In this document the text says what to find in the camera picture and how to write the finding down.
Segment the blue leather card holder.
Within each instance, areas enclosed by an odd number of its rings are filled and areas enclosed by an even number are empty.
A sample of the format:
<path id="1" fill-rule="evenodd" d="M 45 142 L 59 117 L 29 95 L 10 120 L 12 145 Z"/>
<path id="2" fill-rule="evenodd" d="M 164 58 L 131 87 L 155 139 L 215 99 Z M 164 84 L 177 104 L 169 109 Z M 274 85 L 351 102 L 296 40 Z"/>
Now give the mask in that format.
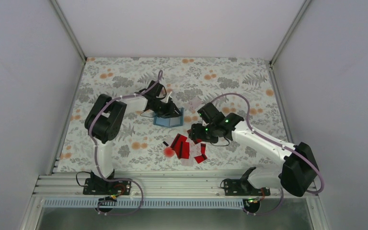
<path id="1" fill-rule="evenodd" d="M 184 108 L 180 108 L 180 112 L 182 113 L 179 117 L 174 118 L 161 118 L 161 117 L 154 117 L 153 124 L 160 127 L 181 127 L 184 124 Z"/>

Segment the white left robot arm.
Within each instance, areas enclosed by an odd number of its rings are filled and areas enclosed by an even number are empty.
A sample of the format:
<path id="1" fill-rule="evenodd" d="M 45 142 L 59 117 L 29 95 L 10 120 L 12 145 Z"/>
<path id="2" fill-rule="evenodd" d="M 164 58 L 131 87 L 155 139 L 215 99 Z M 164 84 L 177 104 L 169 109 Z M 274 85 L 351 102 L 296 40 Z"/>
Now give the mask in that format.
<path id="1" fill-rule="evenodd" d="M 173 102 L 170 95 L 159 98 L 163 85 L 152 81 L 148 88 L 131 95 L 112 98 L 100 94 L 85 119 L 84 126 L 94 142 L 93 174 L 99 178 L 95 188 L 102 194 L 110 193 L 114 188 L 114 180 L 110 178 L 114 172 L 112 165 L 112 141 L 118 135 L 126 113 L 151 110 L 156 117 L 176 118 L 182 111 Z"/>

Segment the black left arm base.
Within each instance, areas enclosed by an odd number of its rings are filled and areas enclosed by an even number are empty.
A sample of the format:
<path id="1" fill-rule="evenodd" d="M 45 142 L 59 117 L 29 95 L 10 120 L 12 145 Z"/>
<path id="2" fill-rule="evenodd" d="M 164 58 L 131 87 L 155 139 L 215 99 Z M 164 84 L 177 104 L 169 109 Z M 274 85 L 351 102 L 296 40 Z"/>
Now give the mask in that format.
<path id="1" fill-rule="evenodd" d="M 129 195 L 130 181 L 107 182 L 101 177 L 90 172 L 90 177 L 85 179 L 82 193 L 84 195 Z"/>

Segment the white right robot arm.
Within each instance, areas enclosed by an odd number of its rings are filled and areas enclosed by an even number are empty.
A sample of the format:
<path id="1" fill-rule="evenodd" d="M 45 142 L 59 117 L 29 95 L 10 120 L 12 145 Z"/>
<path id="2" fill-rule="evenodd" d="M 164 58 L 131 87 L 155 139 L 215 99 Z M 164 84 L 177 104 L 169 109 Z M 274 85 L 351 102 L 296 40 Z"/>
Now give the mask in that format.
<path id="1" fill-rule="evenodd" d="M 219 138 L 243 144 L 271 160 L 275 167 L 251 167 L 236 182 L 244 196 L 262 188 L 282 188 L 291 195 L 302 197 L 317 176 L 318 166 L 308 144 L 283 142 L 259 129 L 235 113 L 224 115 L 212 103 L 198 110 L 203 120 L 188 131 L 193 141 L 216 144 Z"/>

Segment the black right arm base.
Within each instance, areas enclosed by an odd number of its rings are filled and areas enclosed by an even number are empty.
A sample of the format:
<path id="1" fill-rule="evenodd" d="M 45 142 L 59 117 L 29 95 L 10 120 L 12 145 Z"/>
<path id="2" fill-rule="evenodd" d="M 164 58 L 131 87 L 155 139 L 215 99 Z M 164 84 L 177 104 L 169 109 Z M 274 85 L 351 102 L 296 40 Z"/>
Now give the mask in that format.
<path id="1" fill-rule="evenodd" d="M 249 168 L 240 179 L 226 178 L 221 181 L 220 188 L 224 190 L 225 196 L 269 196 L 268 188 L 255 188 L 249 182 L 249 175 L 256 170 L 255 167 Z"/>

